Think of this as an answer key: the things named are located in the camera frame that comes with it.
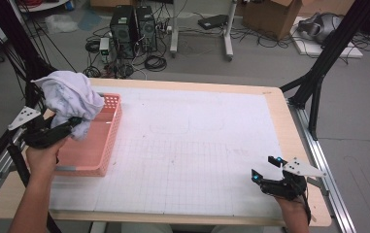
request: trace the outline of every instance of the human arm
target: human arm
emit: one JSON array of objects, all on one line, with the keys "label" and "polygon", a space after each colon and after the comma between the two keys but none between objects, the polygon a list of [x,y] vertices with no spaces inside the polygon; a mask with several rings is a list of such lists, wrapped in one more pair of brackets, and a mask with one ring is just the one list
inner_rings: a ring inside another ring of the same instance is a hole
[{"label": "human arm", "polygon": [[308,217],[300,199],[288,201],[285,198],[275,197],[282,210],[287,229],[290,233],[309,233]]},{"label": "human arm", "polygon": [[10,233],[46,232],[56,155],[64,143],[65,140],[61,140],[43,150],[27,149],[31,176],[10,226]]}]

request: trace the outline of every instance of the computer tower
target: computer tower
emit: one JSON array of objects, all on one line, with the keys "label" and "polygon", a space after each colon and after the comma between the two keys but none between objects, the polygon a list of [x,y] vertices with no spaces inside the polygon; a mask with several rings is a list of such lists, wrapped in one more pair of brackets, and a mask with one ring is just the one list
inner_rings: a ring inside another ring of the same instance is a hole
[{"label": "computer tower", "polygon": [[115,6],[110,22],[110,29],[115,42],[117,57],[125,59],[134,58],[134,45],[139,39],[133,6]]},{"label": "computer tower", "polygon": [[156,24],[150,6],[136,8],[139,40],[142,51],[157,51]]}]

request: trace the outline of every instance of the gray floor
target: gray floor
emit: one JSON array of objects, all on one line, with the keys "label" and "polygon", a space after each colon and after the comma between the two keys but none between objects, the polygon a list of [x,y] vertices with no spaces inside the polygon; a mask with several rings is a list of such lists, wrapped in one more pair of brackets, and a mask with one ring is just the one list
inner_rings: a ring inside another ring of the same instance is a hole
[{"label": "gray floor", "polygon": [[[44,14],[63,14],[61,9]],[[85,10],[66,13],[74,21],[85,17]],[[186,22],[197,27],[191,19]],[[77,71],[86,67],[85,38],[92,31],[109,24],[107,17],[89,31],[51,35],[56,45],[68,57]],[[179,54],[173,59],[167,52],[168,66],[160,73],[146,72],[153,81],[228,83],[241,85],[282,86],[304,75],[315,59],[298,55],[294,45],[288,48],[265,48],[256,37],[233,40],[234,58],[223,56],[224,46],[219,37],[186,34],[180,37]],[[64,60],[47,46],[50,61],[57,69],[70,69]],[[131,79],[145,76],[136,72]],[[8,62],[0,63],[0,136],[22,108],[23,101],[13,69]],[[320,144],[350,212],[357,232],[370,232],[370,51],[362,59],[350,59],[349,64],[338,60],[323,83],[318,123]],[[6,232],[8,220],[0,220],[0,232]],[[87,232],[88,222],[60,221],[64,232]],[[112,224],[108,232],[118,232]],[[312,228],[312,232],[340,232],[333,221],[328,228]],[[280,232],[267,227],[265,232]]]}]

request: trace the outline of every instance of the pink tray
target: pink tray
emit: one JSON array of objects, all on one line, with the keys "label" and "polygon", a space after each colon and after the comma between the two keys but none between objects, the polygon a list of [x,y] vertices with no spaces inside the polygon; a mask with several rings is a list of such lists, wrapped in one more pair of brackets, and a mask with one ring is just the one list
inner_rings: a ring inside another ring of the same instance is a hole
[{"label": "pink tray", "polygon": [[92,121],[82,141],[69,139],[60,149],[55,174],[103,177],[106,175],[121,119],[120,96],[104,94],[105,106]]}]

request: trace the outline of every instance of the white towel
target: white towel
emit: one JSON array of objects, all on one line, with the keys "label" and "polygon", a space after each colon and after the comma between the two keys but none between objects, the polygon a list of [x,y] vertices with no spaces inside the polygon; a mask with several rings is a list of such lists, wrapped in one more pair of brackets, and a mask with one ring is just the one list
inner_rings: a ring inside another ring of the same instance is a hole
[{"label": "white towel", "polygon": [[84,139],[90,122],[104,105],[103,97],[91,89],[89,79],[82,73],[55,71],[32,82],[45,92],[46,105],[56,113],[51,128],[70,117],[81,117],[82,123],[73,128],[71,137],[78,141]]}]

